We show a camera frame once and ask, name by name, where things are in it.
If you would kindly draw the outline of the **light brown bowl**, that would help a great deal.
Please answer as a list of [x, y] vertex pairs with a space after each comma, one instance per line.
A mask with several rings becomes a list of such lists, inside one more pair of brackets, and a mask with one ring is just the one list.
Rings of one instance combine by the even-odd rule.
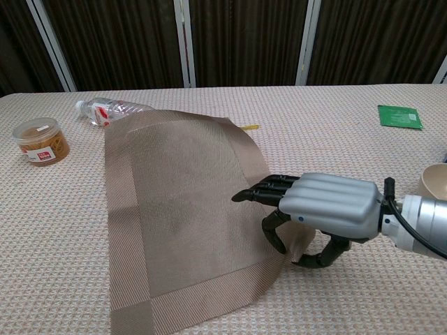
[[447, 201], [447, 163], [433, 164], [423, 170], [417, 194]]

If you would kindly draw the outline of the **clear plastic water bottle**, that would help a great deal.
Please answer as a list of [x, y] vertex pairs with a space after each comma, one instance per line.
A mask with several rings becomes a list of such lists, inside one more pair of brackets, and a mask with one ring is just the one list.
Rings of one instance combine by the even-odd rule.
[[103, 128], [118, 119], [137, 112], [154, 110], [154, 108], [149, 105], [125, 100], [96, 97], [91, 100], [79, 100], [75, 104], [75, 110], [83, 117], [88, 118], [94, 126]]

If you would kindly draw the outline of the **beige woven tablecloth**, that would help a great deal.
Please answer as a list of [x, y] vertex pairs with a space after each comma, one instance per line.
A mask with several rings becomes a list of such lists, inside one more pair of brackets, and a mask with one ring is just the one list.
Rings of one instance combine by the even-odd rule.
[[[110, 335], [104, 133], [74, 109], [93, 91], [0, 98], [0, 335]], [[277, 174], [324, 172], [396, 181], [414, 194], [447, 155], [447, 85], [221, 87], [104, 91], [156, 109], [246, 126]], [[411, 107], [423, 129], [382, 126], [378, 105]], [[70, 152], [31, 165], [21, 123], [56, 119]], [[255, 303], [179, 335], [447, 335], [447, 262], [384, 237], [354, 244], [331, 267], [287, 265]]]

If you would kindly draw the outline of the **white screen frame post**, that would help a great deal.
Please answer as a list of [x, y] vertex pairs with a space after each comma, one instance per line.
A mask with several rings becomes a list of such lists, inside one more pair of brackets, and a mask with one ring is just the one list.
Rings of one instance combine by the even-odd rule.
[[305, 86], [307, 84], [320, 9], [321, 0], [308, 0], [295, 78], [296, 86]]
[[443, 84], [447, 78], [447, 55], [440, 65], [437, 74], [435, 75], [432, 84]]
[[196, 88], [189, 0], [173, 0], [182, 78], [185, 88]]
[[42, 0], [25, 0], [65, 92], [77, 87]]

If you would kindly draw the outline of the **clear jar of rubber bands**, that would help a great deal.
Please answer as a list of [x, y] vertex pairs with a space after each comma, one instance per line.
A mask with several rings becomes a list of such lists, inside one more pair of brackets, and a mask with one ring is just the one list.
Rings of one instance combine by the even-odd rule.
[[13, 130], [13, 139], [28, 162], [37, 167], [57, 163], [70, 152], [58, 121], [51, 117], [21, 123]]

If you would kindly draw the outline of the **brown woven placemat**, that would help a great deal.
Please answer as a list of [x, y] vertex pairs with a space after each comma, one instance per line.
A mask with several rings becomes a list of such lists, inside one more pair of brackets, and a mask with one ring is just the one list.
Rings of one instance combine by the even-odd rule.
[[149, 110], [105, 128], [112, 335], [170, 335], [258, 300], [315, 231], [278, 229], [272, 208], [233, 202], [269, 175], [256, 143], [230, 120]]

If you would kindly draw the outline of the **green foil packet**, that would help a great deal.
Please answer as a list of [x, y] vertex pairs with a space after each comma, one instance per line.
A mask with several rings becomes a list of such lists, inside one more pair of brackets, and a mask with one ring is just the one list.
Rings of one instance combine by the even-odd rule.
[[423, 129], [418, 111], [411, 107], [378, 105], [379, 121], [382, 126]]

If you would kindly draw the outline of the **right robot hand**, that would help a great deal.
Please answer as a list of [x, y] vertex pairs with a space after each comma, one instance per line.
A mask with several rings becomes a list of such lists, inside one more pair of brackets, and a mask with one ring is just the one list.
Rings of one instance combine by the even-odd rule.
[[323, 173], [299, 177], [271, 174], [232, 197], [274, 207], [261, 223], [266, 239], [281, 254], [286, 247], [276, 229], [296, 221], [330, 236], [318, 254], [304, 254], [296, 264], [308, 269], [329, 267], [351, 244], [375, 238], [381, 225], [383, 196], [370, 181]]

